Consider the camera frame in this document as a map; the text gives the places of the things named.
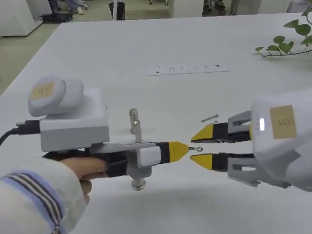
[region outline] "sticker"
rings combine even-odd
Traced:
[[[54,85],[54,82],[37,85],[31,92],[30,100],[35,101],[52,96]]]
[[[270,109],[273,138],[288,139],[297,137],[293,106],[279,106]]]

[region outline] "white power strip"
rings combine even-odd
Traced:
[[[210,72],[229,72],[230,70],[224,65],[207,65],[207,66],[171,66],[171,67],[154,67],[147,71],[148,76],[163,76],[177,74],[193,73],[210,73]]]

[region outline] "sleeve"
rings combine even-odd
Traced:
[[[86,208],[75,173],[36,158],[0,178],[0,233],[68,234]]]

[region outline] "led light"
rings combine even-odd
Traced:
[[[261,118],[259,120],[259,124],[260,124],[260,131],[264,131],[265,129],[264,118]]]

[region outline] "white table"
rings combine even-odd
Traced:
[[[113,142],[132,139],[128,111],[135,107],[146,141],[188,143],[204,117],[218,113],[219,121],[226,121],[249,110],[260,94],[312,86],[311,56],[263,59],[254,53],[276,34],[301,42],[282,27],[299,16],[62,24],[0,98],[0,132],[30,118],[27,92],[40,77],[56,74],[103,89]],[[146,76],[149,66],[215,62],[231,71]],[[204,152],[248,153],[251,144],[210,144]],[[3,174],[42,155],[39,136],[12,136],[0,155]],[[133,191],[130,182],[129,177],[94,181],[91,203],[73,234],[311,233],[311,194],[266,184],[249,187],[201,168],[188,156],[155,167],[141,192]]]

